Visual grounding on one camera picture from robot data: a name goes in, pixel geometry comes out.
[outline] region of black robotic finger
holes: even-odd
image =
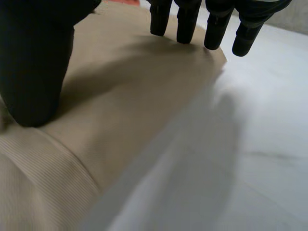
[[[202,0],[175,0],[179,6],[177,41],[188,44],[193,38]]]
[[[248,54],[264,23],[276,12],[287,7],[291,1],[237,0],[235,8],[239,12],[241,24],[236,31],[233,54],[240,57]]]
[[[151,12],[151,34],[163,36],[165,34],[172,0],[148,0]]]
[[[207,20],[204,46],[209,50],[216,50],[225,35],[234,3],[233,0],[206,0],[205,3],[210,16]]]
[[[248,54],[264,22],[259,22],[251,26],[247,21],[240,24],[236,31],[236,38],[232,47],[232,52],[236,56],[243,57]]]

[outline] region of white table surface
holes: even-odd
[[[202,27],[207,16],[201,9]],[[232,17],[217,82],[152,141],[81,230],[308,230],[308,36],[264,26],[239,58],[238,25]]]

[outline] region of beige fabric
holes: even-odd
[[[161,128],[214,80],[221,50],[149,33],[139,7],[104,3],[76,26],[59,113],[0,135],[0,230],[70,230]]]

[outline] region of black object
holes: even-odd
[[[71,2],[79,8],[65,14]],[[73,25],[98,4],[90,0],[35,3],[0,1],[0,92],[12,117],[26,127],[41,126],[54,115],[72,53]]]
[[[205,0],[210,16],[207,20],[204,46],[209,50],[216,50],[220,46],[234,10],[233,2],[233,0]]]
[[[151,33],[163,36],[167,27],[172,0],[148,0],[151,3]],[[236,32],[232,51],[245,56],[253,45],[263,24],[276,12],[287,7],[292,0],[205,0],[210,12],[204,46],[216,50],[225,35],[234,8],[239,12],[241,24]],[[179,6],[177,41],[190,43],[196,26],[201,0],[175,0]]]
[[[202,0],[175,0],[179,6],[177,41],[188,44],[193,38]]]
[[[236,0],[235,8],[239,12],[241,24],[236,31],[233,54],[240,57],[248,54],[264,23],[276,12],[287,7],[291,1]]]
[[[172,0],[152,0],[151,7],[151,34],[163,36],[165,34]]]

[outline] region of red object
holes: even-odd
[[[110,1],[121,2],[124,4],[135,5],[135,6],[140,5],[139,0],[110,0]]]

